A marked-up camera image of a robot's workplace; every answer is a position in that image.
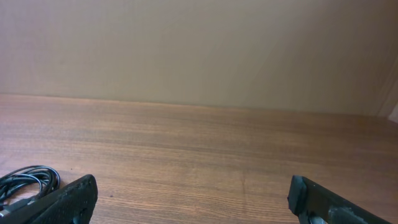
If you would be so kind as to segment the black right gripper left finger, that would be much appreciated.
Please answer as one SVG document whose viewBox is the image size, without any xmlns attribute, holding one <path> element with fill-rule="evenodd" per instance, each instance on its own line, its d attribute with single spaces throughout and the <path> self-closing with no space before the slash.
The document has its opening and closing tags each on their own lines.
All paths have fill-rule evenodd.
<svg viewBox="0 0 398 224">
<path fill-rule="evenodd" d="M 1 210 L 1 224 L 89 223 L 98 199 L 88 174 L 42 198 L 25 198 Z"/>
</svg>

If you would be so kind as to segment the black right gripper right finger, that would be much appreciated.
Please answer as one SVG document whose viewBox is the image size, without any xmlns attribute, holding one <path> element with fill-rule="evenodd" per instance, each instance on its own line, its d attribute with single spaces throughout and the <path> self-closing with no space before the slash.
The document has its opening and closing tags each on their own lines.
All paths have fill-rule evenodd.
<svg viewBox="0 0 398 224">
<path fill-rule="evenodd" d="M 300 224 L 391 224 L 300 175 L 292 177 L 287 200 Z"/>
</svg>

